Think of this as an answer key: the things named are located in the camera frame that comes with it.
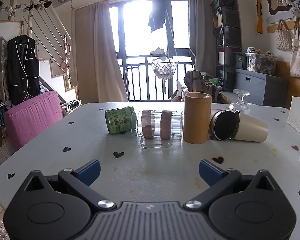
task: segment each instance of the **hanging basket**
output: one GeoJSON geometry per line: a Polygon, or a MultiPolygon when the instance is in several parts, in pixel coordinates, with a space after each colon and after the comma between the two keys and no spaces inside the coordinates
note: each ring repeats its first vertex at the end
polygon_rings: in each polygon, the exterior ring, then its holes
{"type": "Polygon", "coordinates": [[[152,62],[150,65],[156,77],[167,80],[173,77],[179,62],[152,62]]]}

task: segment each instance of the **gray curtain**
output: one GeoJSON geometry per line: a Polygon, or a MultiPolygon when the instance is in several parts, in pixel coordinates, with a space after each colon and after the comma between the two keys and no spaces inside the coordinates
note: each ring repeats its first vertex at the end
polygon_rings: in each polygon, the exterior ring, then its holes
{"type": "Polygon", "coordinates": [[[215,77],[217,50],[210,3],[211,0],[189,1],[189,48],[194,68],[215,77]]]}
{"type": "Polygon", "coordinates": [[[79,98],[83,103],[127,102],[114,47],[109,3],[76,10],[75,20],[79,98]]]}

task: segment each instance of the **balcony railing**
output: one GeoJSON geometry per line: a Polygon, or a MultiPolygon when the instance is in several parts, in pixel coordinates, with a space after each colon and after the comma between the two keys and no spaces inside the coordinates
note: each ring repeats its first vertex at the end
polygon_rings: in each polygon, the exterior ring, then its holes
{"type": "Polygon", "coordinates": [[[176,80],[183,81],[186,72],[194,68],[191,62],[179,62],[173,78],[166,80],[166,94],[162,94],[162,80],[154,75],[152,66],[153,57],[137,56],[135,61],[142,60],[143,63],[125,64],[120,66],[121,74],[127,90],[128,99],[132,102],[167,102],[177,90],[176,80]]]}

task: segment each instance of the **window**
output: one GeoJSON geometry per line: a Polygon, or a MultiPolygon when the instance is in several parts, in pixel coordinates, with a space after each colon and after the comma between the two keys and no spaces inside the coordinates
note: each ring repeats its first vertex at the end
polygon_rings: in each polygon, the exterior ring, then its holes
{"type": "Polygon", "coordinates": [[[110,18],[123,80],[130,101],[162,101],[177,89],[175,80],[183,80],[191,69],[188,33],[188,0],[166,0],[166,23],[151,33],[148,26],[151,0],[135,0],[113,4],[110,18]],[[154,75],[150,63],[160,55],[151,54],[157,48],[168,51],[180,62],[173,79],[166,81],[162,94],[162,80],[154,75]]]}

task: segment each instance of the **cushion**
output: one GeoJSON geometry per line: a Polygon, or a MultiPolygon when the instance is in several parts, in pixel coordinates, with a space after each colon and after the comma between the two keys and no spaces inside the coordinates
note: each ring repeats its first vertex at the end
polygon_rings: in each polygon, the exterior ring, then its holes
{"type": "Polygon", "coordinates": [[[4,121],[10,140],[18,150],[62,117],[58,94],[49,91],[8,110],[4,121]]]}

